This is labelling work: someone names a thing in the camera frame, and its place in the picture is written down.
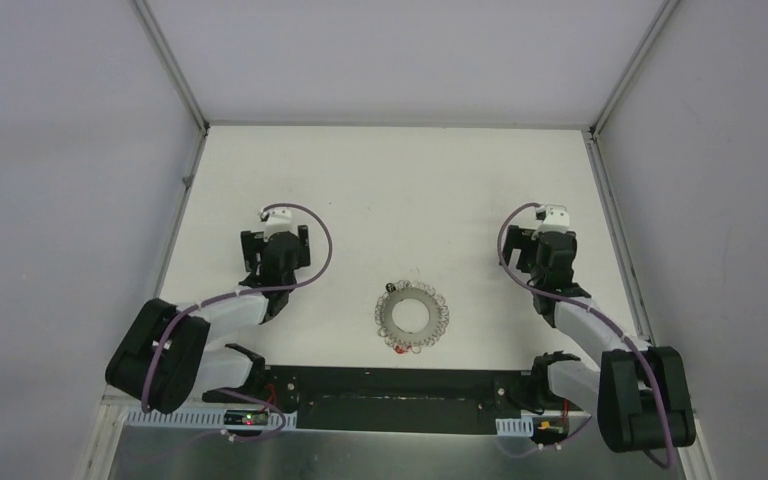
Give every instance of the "small connector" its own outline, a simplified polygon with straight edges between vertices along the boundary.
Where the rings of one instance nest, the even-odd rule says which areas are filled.
[[[570,229],[570,217],[567,208],[562,205],[541,205],[537,208],[537,219],[541,220],[532,238],[544,232],[566,233]]]

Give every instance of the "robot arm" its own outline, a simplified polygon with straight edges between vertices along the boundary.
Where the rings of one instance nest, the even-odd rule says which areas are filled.
[[[161,413],[171,413],[192,395],[245,385],[253,380],[254,371],[264,368],[263,358],[254,352],[236,344],[217,345],[217,341],[240,328],[271,320],[287,305],[291,289],[243,296],[239,292],[246,289],[243,287],[295,285],[295,270],[310,266],[310,244],[306,226],[292,233],[289,209],[272,209],[260,217],[265,222],[262,232],[240,233],[249,275],[237,290],[227,300],[200,307],[174,305],[159,298],[146,302],[108,364],[105,379],[109,385],[140,398],[154,352],[162,348],[148,404]],[[170,321],[194,305],[197,308],[159,345]]]
[[[569,214],[562,206],[543,205],[537,209],[537,219],[541,224],[534,230],[508,227],[502,259],[510,263],[513,251],[520,250],[516,268],[531,275],[534,308],[551,327],[578,343],[599,370],[561,352],[538,357],[532,377],[544,384],[532,386],[534,398],[526,403],[535,405],[558,397],[571,401],[597,417],[602,438],[615,452],[663,448],[654,393],[637,357],[624,338],[592,313],[598,310],[596,303],[573,282],[577,240],[570,230]],[[566,298],[583,307],[559,301]],[[671,347],[653,347],[624,337],[642,352],[655,374],[673,445],[693,444],[696,430],[681,356]]]

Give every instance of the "red object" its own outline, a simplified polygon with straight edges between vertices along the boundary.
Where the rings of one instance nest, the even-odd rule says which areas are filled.
[[[275,393],[275,387],[271,383],[266,384],[266,389],[269,390],[269,398],[266,399],[266,403],[275,403],[278,401],[278,394]],[[260,409],[257,413],[263,413],[266,411],[266,407]]]

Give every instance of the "white wall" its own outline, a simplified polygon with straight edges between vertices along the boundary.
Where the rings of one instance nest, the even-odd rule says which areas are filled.
[[[0,479],[75,471],[196,141],[126,0],[0,1]]]
[[[211,121],[589,126],[662,0],[150,0]]]
[[[720,478],[768,478],[768,2],[684,2],[602,146]]]

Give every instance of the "purple cable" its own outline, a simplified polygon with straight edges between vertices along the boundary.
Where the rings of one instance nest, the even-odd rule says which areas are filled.
[[[611,331],[613,331],[620,339],[622,339],[622,342],[625,343],[626,346],[628,346],[628,348],[632,351],[634,356],[637,357],[637,360],[640,362],[641,367],[643,367],[643,372],[646,374],[646,378],[649,380],[649,385],[652,387],[652,393],[655,397],[655,408],[658,411],[658,418],[661,421],[661,428],[664,431],[664,446],[667,450],[666,463],[661,462],[660,460],[655,458],[655,456],[652,455],[652,453],[649,452],[648,450],[645,451],[646,456],[649,457],[649,459],[652,460],[656,465],[658,465],[659,467],[665,470],[672,468],[676,463],[675,447],[673,446],[673,443],[672,443],[672,435],[670,434],[670,425],[667,420],[667,411],[666,411],[666,408],[664,408],[664,400],[661,398],[661,388],[658,386],[658,381],[655,379],[655,372],[652,371],[652,367],[649,366],[649,362],[646,361],[646,358],[637,348],[637,345],[635,345],[634,342],[632,342],[631,339],[629,339],[625,335],[625,333],[623,332],[622,328],[619,327],[619,325],[614,323],[614,321],[608,318],[608,316],[605,315],[604,313],[594,308],[590,308],[587,304],[579,302],[578,300],[562,297],[560,295],[555,295],[554,293],[544,292],[543,290],[539,290],[535,287],[532,287],[531,285],[528,285],[526,282],[523,282],[519,277],[517,277],[516,273],[514,273],[511,267],[508,266],[507,262],[505,262],[505,256],[502,250],[502,239],[505,236],[505,230],[507,230],[508,225],[514,219],[514,217],[519,215],[519,213],[522,212],[523,210],[527,208],[537,208],[539,206],[540,204],[535,202],[526,203],[525,205],[522,205],[516,210],[514,210],[510,215],[508,215],[508,218],[505,219],[505,222],[502,224],[502,228],[499,230],[499,237],[496,239],[496,250],[499,255],[499,263],[502,265],[502,268],[505,269],[505,272],[508,274],[508,276],[511,277],[511,279],[513,279],[513,281],[517,283],[517,285],[528,290],[534,295],[540,295],[558,302],[564,302],[570,305],[575,305],[576,307],[589,311],[590,313],[595,315],[596,318],[601,320],[602,323],[604,323],[609,329],[611,329]]]
[[[581,425],[579,425],[578,428],[576,428],[574,432],[569,434],[569,436],[567,438],[561,440],[560,442],[556,443],[555,445],[566,445],[570,440],[572,440],[573,438],[577,437],[578,434],[581,433],[582,430],[584,430],[584,427],[586,427],[590,423],[590,420],[592,420],[592,419],[593,419],[593,417],[585,418],[584,421],[581,422]],[[502,453],[504,453],[505,456],[507,456],[508,458],[519,459],[519,458],[530,457],[531,455],[541,451],[541,448],[538,446],[538,447],[534,447],[534,448],[532,448],[530,450],[526,450],[526,451],[524,451],[522,453],[511,453],[511,452],[507,451],[505,449],[505,447],[502,446],[502,443],[499,441],[499,437],[496,437],[495,440],[496,440],[496,446],[499,447],[499,450],[501,450]]]
[[[319,215],[314,213],[309,208],[304,207],[302,205],[297,205],[295,203],[273,203],[272,205],[267,205],[263,207],[263,211],[271,210],[273,208],[279,208],[279,207],[294,208],[296,210],[301,210],[307,213],[308,215],[310,215],[311,217],[313,217],[313,219],[316,220],[317,223],[319,223],[319,226],[322,227],[322,231],[325,233],[325,239],[328,241],[328,256],[325,257],[325,263],[322,265],[322,268],[320,268],[319,271],[316,272],[314,276],[308,278],[303,282],[299,282],[295,285],[260,287],[260,288],[251,288],[249,290],[241,290],[240,292],[223,293],[222,295],[217,295],[215,297],[208,298],[207,300],[201,302],[201,305],[191,305],[185,308],[184,310],[181,310],[178,313],[178,315],[175,315],[172,321],[169,322],[169,326],[166,327],[166,330],[163,331],[163,334],[160,336],[160,340],[157,342],[158,345],[166,345],[166,342],[169,341],[169,337],[172,336],[172,331],[175,330],[175,327],[178,326],[178,323],[180,323],[184,317],[195,312],[196,310],[199,310],[202,307],[207,307],[215,303],[219,303],[225,300],[230,300],[232,298],[242,297],[243,295],[253,295],[255,293],[280,292],[283,290],[295,290],[297,288],[302,288],[307,285],[310,285],[311,283],[319,279],[319,277],[321,277],[323,273],[325,273],[325,270],[328,269],[328,265],[331,264],[331,255],[334,251],[334,244],[331,241],[331,232],[328,230],[328,227],[325,226],[325,222],[323,222],[322,219],[319,218]],[[154,350],[154,355],[151,357],[151,363],[149,364],[148,371],[146,372],[146,379],[145,379],[145,383],[143,384],[143,393],[140,396],[140,408],[142,409],[143,413],[149,413],[151,411],[151,407],[149,407],[148,405],[148,396],[149,396],[149,391],[151,390],[151,382],[154,380],[154,374],[157,371],[157,364],[160,363],[160,355],[162,353],[163,353],[163,348],[161,347],[158,347],[157,349]]]

